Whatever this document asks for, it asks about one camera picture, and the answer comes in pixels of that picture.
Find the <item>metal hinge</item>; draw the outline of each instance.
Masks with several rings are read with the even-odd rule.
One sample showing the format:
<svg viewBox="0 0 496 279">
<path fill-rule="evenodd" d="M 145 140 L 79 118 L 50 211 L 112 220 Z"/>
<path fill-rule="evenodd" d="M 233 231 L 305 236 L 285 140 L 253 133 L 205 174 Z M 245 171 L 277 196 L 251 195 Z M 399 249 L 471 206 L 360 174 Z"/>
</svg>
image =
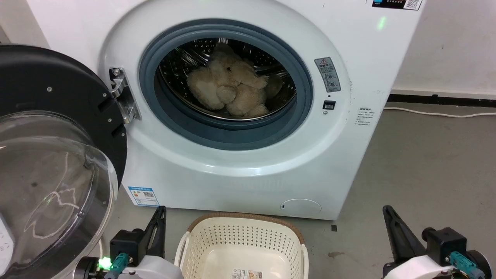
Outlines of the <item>metal hinge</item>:
<svg viewBox="0 0 496 279">
<path fill-rule="evenodd" d="M 141 120 L 138 107 L 127 84 L 124 69 L 110 68 L 110 80 L 114 83 L 110 93 L 119 105 L 124 124 L 129 124 L 133 119 Z"/>
</svg>

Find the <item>beige plush toy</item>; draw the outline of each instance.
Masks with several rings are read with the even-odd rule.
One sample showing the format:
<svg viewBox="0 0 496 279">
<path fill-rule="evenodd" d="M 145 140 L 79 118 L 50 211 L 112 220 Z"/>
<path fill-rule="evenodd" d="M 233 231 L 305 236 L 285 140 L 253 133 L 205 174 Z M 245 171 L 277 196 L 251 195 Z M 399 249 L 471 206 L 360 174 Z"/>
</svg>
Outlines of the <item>beige plush toy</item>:
<svg viewBox="0 0 496 279">
<path fill-rule="evenodd" d="M 269 78 L 256 75 L 250 61 L 243 61 L 228 45 L 221 43 L 215 47 L 207 67 L 189 74 L 187 84 L 207 109 L 226 107 L 232 116 L 254 117 L 268 113 L 265 100 L 277 94 L 282 86 L 277 78 L 271 78 L 273 85 L 267 94 L 264 88 Z"/>
</svg>

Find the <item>white plastic basket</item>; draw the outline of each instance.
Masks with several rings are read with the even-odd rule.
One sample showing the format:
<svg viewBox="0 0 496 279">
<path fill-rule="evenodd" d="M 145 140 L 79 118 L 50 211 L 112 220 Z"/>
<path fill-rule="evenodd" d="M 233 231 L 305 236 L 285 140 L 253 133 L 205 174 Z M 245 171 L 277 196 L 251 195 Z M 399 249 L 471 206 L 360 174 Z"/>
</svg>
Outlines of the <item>white plastic basket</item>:
<svg viewBox="0 0 496 279">
<path fill-rule="evenodd" d="M 182 237 L 174 264 L 185 279 L 308 279 L 301 233 L 283 220 L 243 213 L 202 216 Z"/>
</svg>

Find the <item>washing machine door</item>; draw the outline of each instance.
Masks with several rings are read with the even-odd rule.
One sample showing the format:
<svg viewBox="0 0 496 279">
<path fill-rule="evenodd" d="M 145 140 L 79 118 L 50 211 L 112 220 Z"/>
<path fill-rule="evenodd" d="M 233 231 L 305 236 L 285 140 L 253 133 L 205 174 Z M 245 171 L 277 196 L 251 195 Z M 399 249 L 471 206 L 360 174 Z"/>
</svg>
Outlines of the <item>washing machine door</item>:
<svg viewBox="0 0 496 279">
<path fill-rule="evenodd" d="M 126 158 L 118 104 L 83 64 L 0 45 L 0 278 L 64 278 L 101 237 Z"/>
</svg>

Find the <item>gray floor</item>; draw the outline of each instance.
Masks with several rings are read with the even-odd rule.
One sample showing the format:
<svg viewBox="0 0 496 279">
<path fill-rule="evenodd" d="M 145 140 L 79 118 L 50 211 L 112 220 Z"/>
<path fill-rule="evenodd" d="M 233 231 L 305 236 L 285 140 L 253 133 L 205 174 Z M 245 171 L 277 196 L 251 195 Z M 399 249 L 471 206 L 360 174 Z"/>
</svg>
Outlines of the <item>gray floor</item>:
<svg viewBox="0 0 496 279">
<path fill-rule="evenodd" d="M 472 114 L 495 109 L 388 104 L 429 112 Z M 310 278 L 381 278 L 392 260 L 382 217 L 393 205 L 420 237 L 451 226 L 496 265 L 496 116 L 468 119 L 386 111 L 337 221 L 285 218 L 305 237 Z M 124 191 L 105 232 L 144 228 L 154 208 L 135 207 Z M 205 211 L 168 209 L 166 259 Z M 337 232 L 331 225 L 337 225 Z"/>
</svg>

